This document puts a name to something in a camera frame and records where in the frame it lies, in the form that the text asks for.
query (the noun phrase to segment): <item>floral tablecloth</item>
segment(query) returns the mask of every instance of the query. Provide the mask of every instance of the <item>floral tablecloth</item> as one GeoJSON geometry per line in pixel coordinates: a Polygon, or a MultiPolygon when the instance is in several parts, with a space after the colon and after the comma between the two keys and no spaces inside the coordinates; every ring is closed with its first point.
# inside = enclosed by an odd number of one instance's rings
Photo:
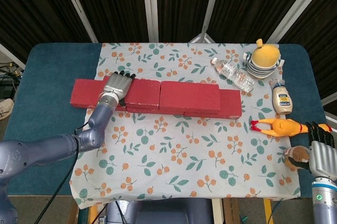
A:
{"type": "MultiPolygon", "coordinates": [[[[137,78],[219,84],[237,89],[210,64],[224,59],[246,71],[243,53],[255,44],[102,44],[95,79],[116,70],[137,78]]],[[[110,200],[175,197],[263,197],[300,195],[296,171],[284,165],[288,137],[267,137],[249,130],[250,120],[277,117],[269,81],[279,68],[241,92],[237,120],[114,112],[105,143],[80,154],[70,185],[80,208],[110,200]]],[[[85,121],[92,110],[87,110],[85,121]]]]}

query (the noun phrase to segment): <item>mayonnaise bottle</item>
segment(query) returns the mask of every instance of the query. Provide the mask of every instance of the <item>mayonnaise bottle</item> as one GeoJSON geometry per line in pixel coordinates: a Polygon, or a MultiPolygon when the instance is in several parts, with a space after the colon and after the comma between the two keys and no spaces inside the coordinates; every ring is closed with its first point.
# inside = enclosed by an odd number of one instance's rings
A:
{"type": "Polygon", "coordinates": [[[290,114],[293,110],[293,103],[288,91],[285,88],[285,81],[275,79],[270,83],[273,89],[273,106],[279,115],[290,114]]]}

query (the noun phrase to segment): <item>bottle cap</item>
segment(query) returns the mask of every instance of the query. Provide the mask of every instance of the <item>bottle cap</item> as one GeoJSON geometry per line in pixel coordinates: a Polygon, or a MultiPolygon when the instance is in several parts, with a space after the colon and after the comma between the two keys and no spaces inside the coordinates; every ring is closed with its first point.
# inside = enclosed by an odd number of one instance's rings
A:
{"type": "Polygon", "coordinates": [[[216,63],[216,61],[217,61],[217,58],[216,57],[214,57],[213,59],[212,59],[212,65],[215,65],[215,63],[216,63]]]}
{"type": "Polygon", "coordinates": [[[285,85],[281,84],[281,83],[275,83],[275,85],[273,86],[273,89],[277,88],[277,87],[285,87],[285,85]]]}

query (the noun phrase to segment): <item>black curtain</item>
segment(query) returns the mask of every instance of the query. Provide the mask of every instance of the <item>black curtain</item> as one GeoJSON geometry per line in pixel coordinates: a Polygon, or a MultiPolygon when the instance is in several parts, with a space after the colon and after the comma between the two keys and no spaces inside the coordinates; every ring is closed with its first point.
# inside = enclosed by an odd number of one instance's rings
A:
{"type": "Polygon", "coordinates": [[[157,0],[160,42],[186,43],[201,33],[209,0],[157,0]]]}
{"type": "Polygon", "coordinates": [[[144,0],[80,0],[100,42],[148,42],[144,0]]]}
{"type": "Polygon", "coordinates": [[[333,102],[325,105],[323,108],[324,108],[324,111],[327,111],[337,116],[337,100],[334,100],[333,102]]]}
{"type": "Polygon", "coordinates": [[[306,49],[322,99],[337,91],[337,0],[313,0],[280,43],[306,49]]]}
{"type": "Polygon", "coordinates": [[[295,0],[216,0],[207,33],[217,43],[266,41],[295,0]]]}
{"type": "Polygon", "coordinates": [[[71,0],[0,0],[0,43],[26,62],[38,43],[90,42],[71,0]]]}

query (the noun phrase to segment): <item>plastic water bottle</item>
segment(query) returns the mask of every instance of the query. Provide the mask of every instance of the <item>plastic water bottle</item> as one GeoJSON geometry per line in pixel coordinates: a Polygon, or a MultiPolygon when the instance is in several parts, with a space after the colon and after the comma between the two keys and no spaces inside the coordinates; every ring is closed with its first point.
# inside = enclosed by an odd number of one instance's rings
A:
{"type": "Polygon", "coordinates": [[[213,58],[212,65],[214,65],[219,74],[230,79],[241,90],[246,92],[253,90],[255,81],[247,74],[239,71],[235,66],[225,60],[218,60],[216,57],[213,58]]]}

